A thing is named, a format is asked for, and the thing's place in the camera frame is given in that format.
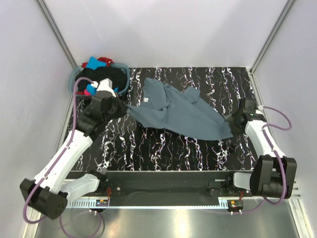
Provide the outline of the grey blue t shirt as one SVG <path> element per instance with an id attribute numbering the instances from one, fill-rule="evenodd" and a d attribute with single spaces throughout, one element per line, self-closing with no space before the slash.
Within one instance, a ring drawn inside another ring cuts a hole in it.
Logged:
<path id="1" fill-rule="evenodd" d="M 189 86 L 184 92 L 156 79 L 146 78 L 143 100 L 129 106 L 128 114 L 143 127 L 167 129 L 193 139 L 215 141 L 232 138 L 228 122 Z"/>

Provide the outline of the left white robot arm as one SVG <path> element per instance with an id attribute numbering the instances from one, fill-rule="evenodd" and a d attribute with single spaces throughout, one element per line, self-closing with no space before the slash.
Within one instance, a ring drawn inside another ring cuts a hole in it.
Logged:
<path id="1" fill-rule="evenodd" d="M 20 184 L 25 200 L 23 219 L 28 224 L 34 223 L 27 218 L 28 207 L 54 220 L 73 200 L 88 193 L 95 196 L 106 193 L 107 177 L 104 172 L 90 171 L 64 184 L 75 162 L 105 130 L 109 121 L 126 115 L 127 107 L 112 89 L 110 79 L 93 82 L 92 85 L 96 93 L 82 114 L 73 117 L 73 128 L 61 148 L 32 180 L 24 179 Z"/>

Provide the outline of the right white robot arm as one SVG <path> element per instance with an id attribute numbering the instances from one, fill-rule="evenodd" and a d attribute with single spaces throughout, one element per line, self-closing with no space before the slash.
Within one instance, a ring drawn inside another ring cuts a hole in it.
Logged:
<path id="1" fill-rule="evenodd" d="M 287 157 L 274 141 L 262 108 L 253 99 L 241 99 L 239 109 L 227 120 L 236 134 L 246 134 L 258 156 L 252 173 L 232 172 L 225 180 L 225 191 L 229 196 L 237 196 L 242 190 L 253 196 L 261 196 L 266 201 L 291 197 L 297 162 Z"/>

